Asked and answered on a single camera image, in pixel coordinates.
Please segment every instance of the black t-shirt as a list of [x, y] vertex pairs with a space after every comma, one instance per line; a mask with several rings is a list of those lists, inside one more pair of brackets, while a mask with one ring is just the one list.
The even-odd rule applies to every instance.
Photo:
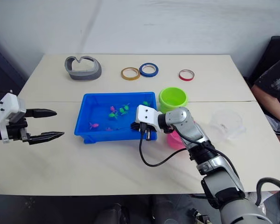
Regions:
[[280, 102], [280, 61], [263, 73], [254, 84]]

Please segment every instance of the gray headband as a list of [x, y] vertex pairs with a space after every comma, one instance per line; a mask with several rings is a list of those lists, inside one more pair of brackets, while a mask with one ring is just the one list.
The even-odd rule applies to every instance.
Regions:
[[77, 61], [80, 63], [82, 59], [87, 59], [87, 60], [94, 62], [94, 67], [92, 69], [86, 70], [86, 71], [73, 71], [71, 65], [74, 60], [77, 60], [76, 57], [69, 56], [65, 60], [65, 63], [64, 63], [65, 69], [67, 70], [67, 72], [69, 73], [69, 75], [72, 79], [94, 80], [101, 76], [102, 68], [96, 59], [94, 59], [93, 57], [89, 57], [89, 56], [83, 56], [83, 57], [80, 57], [80, 59]]

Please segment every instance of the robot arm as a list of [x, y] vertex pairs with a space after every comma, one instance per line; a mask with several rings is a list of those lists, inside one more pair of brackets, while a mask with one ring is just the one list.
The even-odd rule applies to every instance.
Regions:
[[139, 105], [136, 123], [146, 124], [156, 131], [169, 133], [176, 130], [189, 151], [190, 159], [197, 163], [203, 190], [209, 203], [220, 209], [223, 224], [269, 224], [272, 223], [259, 208], [245, 199], [244, 188], [223, 153], [217, 151], [202, 128], [193, 120], [190, 111], [179, 107], [165, 114]]
[[8, 143], [10, 139], [22, 140], [30, 145], [51, 141], [64, 134], [64, 132], [44, 132], [31, 136], [26, 131], [28, 126], [26, 117], [42, 118], [57, 115], [48, 109], [26, 109], [24, 101], [16, 95], [7, 93], [0, 100], [0, 140]]

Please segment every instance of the yellow tape roll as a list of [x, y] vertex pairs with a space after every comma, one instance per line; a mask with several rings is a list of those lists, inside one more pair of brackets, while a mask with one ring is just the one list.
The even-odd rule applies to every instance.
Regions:
[[[126, 76], [123, 74], [124, 71], [126, 71], [126, 70], [135, 71], [135, 72], [137, 73], [137, 75], [134, 76], [134, 77], [126, 77]], [[125, 68], [125, 69], [123, 69], [123, 70], [121, 71], [121, 77], [122, 77], [123, 79], [125, 79], [125, 80], [132, 81], [132, 80], [135, 80], [135, 79], [137, 79], [137, 78], [140, 77], [140, 72], [139, 72], [139, 70], [138, 70], [137, 68], [128, 67], [128, 68]]]

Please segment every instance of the white wall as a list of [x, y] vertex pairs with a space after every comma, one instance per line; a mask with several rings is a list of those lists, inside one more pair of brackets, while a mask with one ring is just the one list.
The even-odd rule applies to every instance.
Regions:
[[231, 54], [249, 75], [280, 0], [0, 0], [0, 49], [29, 76], [43, 53]]

